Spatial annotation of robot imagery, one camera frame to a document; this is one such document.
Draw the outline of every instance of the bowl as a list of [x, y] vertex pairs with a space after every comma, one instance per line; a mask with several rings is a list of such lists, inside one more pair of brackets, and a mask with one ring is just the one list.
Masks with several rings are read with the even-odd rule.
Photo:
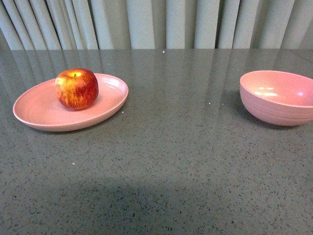
[[282, 71], [252, 71], [240, 79], [240, 97], [256, 118], [280, 126], [313, 120], [313, 79]]

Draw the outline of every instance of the gray speckled countertop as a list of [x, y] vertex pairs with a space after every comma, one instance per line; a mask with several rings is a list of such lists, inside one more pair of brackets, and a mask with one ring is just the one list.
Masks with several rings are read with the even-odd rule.
[[[23, 92], [74, 67], [124, 80], [124, 106], [64, 133], [14, 117]], [[250, 115], [253, 70], [313, 78], [313, 51], [1, 51], [0, 234], [313, 234], [313, 122]]]

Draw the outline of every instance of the apple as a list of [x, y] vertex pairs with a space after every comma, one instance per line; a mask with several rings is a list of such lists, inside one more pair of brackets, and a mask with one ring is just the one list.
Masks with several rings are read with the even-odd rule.
[[69, 69], [55, 79], [57, 97], [65, 107], [81, 110], [94, 103], [99, 94], [98, 81], [87, 69]]

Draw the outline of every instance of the countertop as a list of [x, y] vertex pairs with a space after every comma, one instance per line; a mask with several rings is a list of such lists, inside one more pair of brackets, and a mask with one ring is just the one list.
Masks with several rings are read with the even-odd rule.
[[[14, 117], [75, 67], [125, 81], [123, 107], [71, 132]], [[313, 78], [313, 50], [0, 51], [0, 234], [313, 234], [313, 122], [252, 116], [253, 70]]]

